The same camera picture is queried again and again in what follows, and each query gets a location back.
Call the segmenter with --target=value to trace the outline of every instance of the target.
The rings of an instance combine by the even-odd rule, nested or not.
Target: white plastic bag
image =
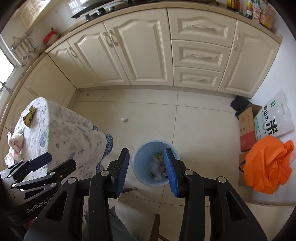
[[[5,163],[8,167],[14,164],[14,161],[20,161],[22,159],[22,145],[24,142],[23,130],[16,130],[13,135],[10,132],[7,133],[9,152],[5,157]]]
[[[255,116],[254,123],[257,141],[266,135],[280,137],[295,129],[289,104],[282,89],[262,107]]]

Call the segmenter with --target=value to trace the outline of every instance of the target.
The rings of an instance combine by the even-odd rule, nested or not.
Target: trash can
[[[132,159],[133,173],[136,178],[143,184],[150,187],[161,187],[168,184],[168,178],[163,181],[155,181],[150,174],[149,163],[151,157],[157,153],[163,153],[166,148],[171,148],[176,159],[180,160],[177,150],[168,142],[162,140],[148,141],[135,151]]]

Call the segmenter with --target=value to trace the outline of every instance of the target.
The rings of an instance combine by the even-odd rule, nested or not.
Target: orange bag
[[[256,142],[246,156],[246,184],[259,192],[274,193],[278,184],[283,185],[291,175],[289,160],[293,150],[293,141],[283,144],[271,135]]]

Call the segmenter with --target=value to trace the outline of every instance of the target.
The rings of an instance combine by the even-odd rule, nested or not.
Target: drawer handle
[[[74,50],[73,50],[71,47],[69,47],[69,49],[70,49],[70,53],[72,54],[72,56],[73,56],[74,58],[78,58],[77,55],[75,54]]]
[[[195,78],[192,78],[192,77],[190,77],[189,79],[196,82],[207,82],[207,79],[196,80]]]
[[[199,58],[199,59],[212,59],[211,56],[198,56],[196,54],[191,54],[190,56],[194,58]]]
[[[117,46],[118,46],[118,43],[116,43],[116,42],[114,41],[114,39],[113,39],[113,37],[112,37],[112,34],[113,34],[112,30],[109,30],[110,38],[111,38],[111,40],[112,40],[114,46],[117,47]]]
[[[235,45],[235,47],[234,47],[234,51],[237,51],[237,47],[239,46],[239,39],[240,39],[240,33],[238,32],[237,33],[237,44]]]
[[[193,28],[199,28],[199,29],[202,29],[202,30],[212,30],[212,31],[217,31],[217,29],[215,29],[215,28],[198,26],[198,25],[196,25],[196,24],[192,24],[191,27],[193,27]]]
[[[106,41],[106,43],[109,45],[110,48],[112,48],[112,44],[110,44],[110,43],[108,42],[108,40],[107,40],[107,37],[108,37],[108,38],[110,38],[110,37],[109,37],[109,35],[108,35],[106,32],[104,32],[104,37],[105,37],[105,41]]]
[[[34,90],[32,90],[32,88],[29,87],[29,90],[33,93],[33,95],[35,95],[36,97],[38,96],[38,95],[36,94],[36,92],[35,92]]]

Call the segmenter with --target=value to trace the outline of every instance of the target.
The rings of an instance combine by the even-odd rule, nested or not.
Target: window
[[[6,82],[8,77],[11,75],[11,73],[15,69],[15,66],[9,61],[9,59],[3,53],[1,48],[0,48],[0,65],[1,65],[0,89],[2,89],[2,87],[3,87],[2,84]]]

